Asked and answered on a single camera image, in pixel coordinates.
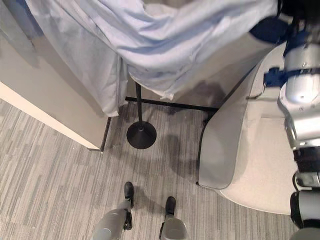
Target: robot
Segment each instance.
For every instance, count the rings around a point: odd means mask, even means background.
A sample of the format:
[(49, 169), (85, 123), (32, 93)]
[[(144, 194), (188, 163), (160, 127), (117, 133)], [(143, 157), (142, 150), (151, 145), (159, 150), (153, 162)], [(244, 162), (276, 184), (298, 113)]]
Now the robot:
[[(124, 185), (124, 201), (116, 209), (106, 213), (95, 226), (90, 240), (119, 240), (124, 230), (133, 227), (131, 209), (134, 207), (134, 186)], [(165, 220), (160, 229), (160, 240), (188, 240), (188, 231), (183, 221), (175, 218), (176, 199), (168, 197), (165, 204)]]
[(284, 70), (271, 68), (273, 75), (265, 74), (264, 83), (281, 87), (277, 103), (298, 168), (296, 183), (308, 188), (296, 187), (291, 195), (291, 219), (302, 229), (292, 240), (320, 239), (320, 1), (282, 0), (279, 5), (293, 17)]

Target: black cable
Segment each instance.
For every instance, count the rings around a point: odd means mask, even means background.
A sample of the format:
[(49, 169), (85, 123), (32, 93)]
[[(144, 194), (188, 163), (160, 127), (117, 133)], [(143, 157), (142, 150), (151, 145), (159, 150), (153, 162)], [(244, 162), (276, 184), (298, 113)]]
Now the black cable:
[(299, 192), (299, 189), (298, 189), (298, 187), (297, 187), (297, 182), (296, 182), (296, 173), (294, 173), (293, 176), (292, 176), (292, 184), (293, 184), (295, 190), (296, 190), (297, 192)]

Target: robot leg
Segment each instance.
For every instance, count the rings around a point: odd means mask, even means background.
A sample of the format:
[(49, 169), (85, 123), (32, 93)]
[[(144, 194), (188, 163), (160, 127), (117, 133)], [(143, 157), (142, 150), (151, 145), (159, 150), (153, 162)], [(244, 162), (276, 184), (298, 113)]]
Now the robot leg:
[(118, 240), (123, 230), (132, 229), (131, 208), (134, 200), (134, 187), (131, 182), (124, 185), (125, 200), (106, 213), (98, 222), (90, 240)]
[(188, 231), (183, 221), (175, 218), (176, 200), (168, 197), (165, 204), (165, 221), (161, 226), (160, 240), (187, 240)]
[(297, 231), (290, 240), (318, 240), (320, 238), (320, 229), (306, 227)]

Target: gray leg cover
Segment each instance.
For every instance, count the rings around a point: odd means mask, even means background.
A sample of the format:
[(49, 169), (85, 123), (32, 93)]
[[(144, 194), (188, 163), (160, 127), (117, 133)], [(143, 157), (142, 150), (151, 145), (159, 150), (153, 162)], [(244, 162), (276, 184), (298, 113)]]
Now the gray leg cover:
[(307, 227), (297, 231), (290, 240), (319, 240), (320, 228)]
[(124, 230), (127, 217), (127, 210), (130, 211), (130, 201), (123, 201), (117, 209), (106, 213), (98, 222), (90, 240), (118, 240)]
[(161, 240), (188, 240), (188, 232), (183, 221), (168, 215), (164, 221)]

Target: round stand base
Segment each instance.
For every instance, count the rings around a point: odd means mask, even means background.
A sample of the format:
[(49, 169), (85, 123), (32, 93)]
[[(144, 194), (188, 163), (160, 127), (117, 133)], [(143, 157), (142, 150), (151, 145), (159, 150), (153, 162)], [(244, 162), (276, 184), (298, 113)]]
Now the round stand base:
[(126, 132), (126, 138), (130, 145), (136, 149), (151, 147), (157, 138), (157, 131), (150, 123), (143, 121), (142, 125), (137, 121)]

